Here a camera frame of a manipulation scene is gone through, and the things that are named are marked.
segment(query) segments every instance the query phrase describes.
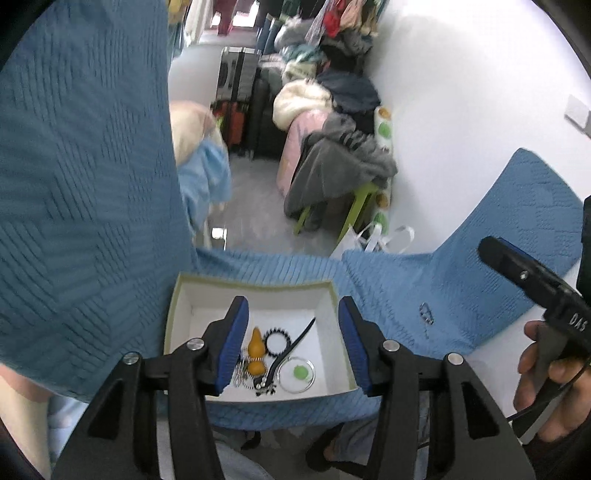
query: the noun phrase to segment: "finger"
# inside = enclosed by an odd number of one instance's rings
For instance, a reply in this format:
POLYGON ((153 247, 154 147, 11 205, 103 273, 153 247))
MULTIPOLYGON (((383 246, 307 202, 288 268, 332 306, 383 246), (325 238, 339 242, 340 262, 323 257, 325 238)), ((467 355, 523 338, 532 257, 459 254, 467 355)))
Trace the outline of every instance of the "finger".
POLYGON ((579 428, 591 412, 590 391, 571 389, 538 432, 540 439, 554 442, 579 428))
POLYGON ((558 384, 565 384, 570 382, 576 374, 584 366, 584 361, 579 358, 564 358, 556 360, 550 364, 548 376, 550 379, 558 384))
POLYGON ((521 375, 519 385, 513 399, 513 406, 517 411, 529 407, 535 400, 534 376, 531 372, 521 375))
POLYGON ((517 371, 523 375, 529 372, 535 365, 538 359, 538 344, 532 343, 528 348, 523 350, 519 364, 517 365, 517 371))
POLYGON ((523 331, 528 338, 536 341, 538 339, 538 328, 542 325, 546 325, 546 322, 543 322, 542 320, 530 320, 523 327, 523 331))
MULTIPOLYGON (((550 378, 559 384, 571 381, 583 368, 584 362, 569 358, 553 362, 550 378)), ((558 408, 538 432, 545 442, 553 442, 579 428, 591 411, 591 371, 587 370, 574 383, 558 408)))

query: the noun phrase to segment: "white pillow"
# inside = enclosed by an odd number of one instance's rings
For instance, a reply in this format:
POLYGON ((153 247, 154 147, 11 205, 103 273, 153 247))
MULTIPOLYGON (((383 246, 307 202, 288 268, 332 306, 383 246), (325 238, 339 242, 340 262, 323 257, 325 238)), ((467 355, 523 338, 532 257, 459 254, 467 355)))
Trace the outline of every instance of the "white pillow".
POLYGON ((209 108, 188 100, 175 100, 170 102, 170 126, 174 159, 179 166, 215 130, 216 121, 209 108))

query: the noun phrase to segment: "white plastic bag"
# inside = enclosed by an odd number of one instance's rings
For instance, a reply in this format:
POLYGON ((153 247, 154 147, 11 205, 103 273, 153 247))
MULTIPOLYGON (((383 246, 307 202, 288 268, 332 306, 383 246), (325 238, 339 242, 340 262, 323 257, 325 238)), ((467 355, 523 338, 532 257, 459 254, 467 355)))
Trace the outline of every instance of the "white plastic bag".
POLYGON ((378 239, 378 248, 382 252, 387 252, 390 254, 402 254, 404 253, 408 247, 412 244, 414 240, 414 228, 407 225, 401 225, 397 229, 392 232, 392 235, 384 236, 378 239), (406 246, 401 247, 400 245, 396 244, 392 241, 399 233, 406 232, 408 233, 408 242, 406 246))
POLYGON ((355 233, 353 227, 349 225, 349 229, 339 244, 336 246, 335 250, 331 254, 331 258, 334 260, 341 260, 343 257, 343 253, 347 250, 364 250, 366 252, 373 252, 373 251, 383 251, 391 254, 401 254, 403 253, 410 244, 414 240, 414 228, 406 225, 399 226, 396 230, 394 230, 392 236, 382 237, 382 225, 381 223, 370 223, 367 227, 361 230, 359 233, 355 233), (363 233, 373 227, 373 231, 369 236, 369 239, 366 241, 362 235, 363 233), (396 251, 393 251, 394 244, 392 240, 394 239, 397 234, 407 232, 408 233, 408 242, 406 246, 400 248, 398 247, 396 251))
POLYGON ((365 251, 366 252, 373 252, 375 247, 378 245, 379 238, 382 236, 382 225, 379 223, 370 223, 367 227, 361 230, 359 233, 355 233, 353 227, 349 225, 349 229, 347 233, 345 233, 344 237, 341 239, 339 244, 336 246, 335 250, 331 254, 331 258, 334 260, 340 260, 343 257, 343 254, 347 250, 363 250, 363 245, 365 244, 365 251), (370 227, 374 227, 374 231, 367 240, 362 237, 363 233, 368 230, 370 227))

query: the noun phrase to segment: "black suitcase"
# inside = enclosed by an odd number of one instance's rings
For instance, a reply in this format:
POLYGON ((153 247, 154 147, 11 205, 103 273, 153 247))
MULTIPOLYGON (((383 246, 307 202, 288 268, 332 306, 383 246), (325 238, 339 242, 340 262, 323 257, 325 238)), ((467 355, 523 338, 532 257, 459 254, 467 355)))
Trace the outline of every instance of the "black suitcase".
POLYGON ((273 123, 274 100, 269 83, 261 78, 257 79, 248 109, 246 132, 246 150, 251 158, 261 155, 279 160, 283 153, 287 133, 279 130, 273 123))

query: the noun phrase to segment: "luggage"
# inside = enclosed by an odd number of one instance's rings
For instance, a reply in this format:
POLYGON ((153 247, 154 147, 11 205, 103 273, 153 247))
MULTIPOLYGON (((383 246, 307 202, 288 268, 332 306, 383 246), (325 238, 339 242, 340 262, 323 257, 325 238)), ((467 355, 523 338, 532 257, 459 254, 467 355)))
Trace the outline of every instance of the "luggage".
POLYGON ((249 101, 259 57, 252 48, 224 48, 217 78, 216 100, 249 101))
POLYGON ((273 123, 274 99, 269 83, 264 79, 257 79, 248 109, 246 132, 246 150, 251 158, 255 154, 277 160, 281 157, 287 134, 273 123))
POLYGON ((251 48, 222 50, 217 78, 216 117, 223 118, 222 138, 228 148, 242 146, 248 103, 260 55, 251 48))

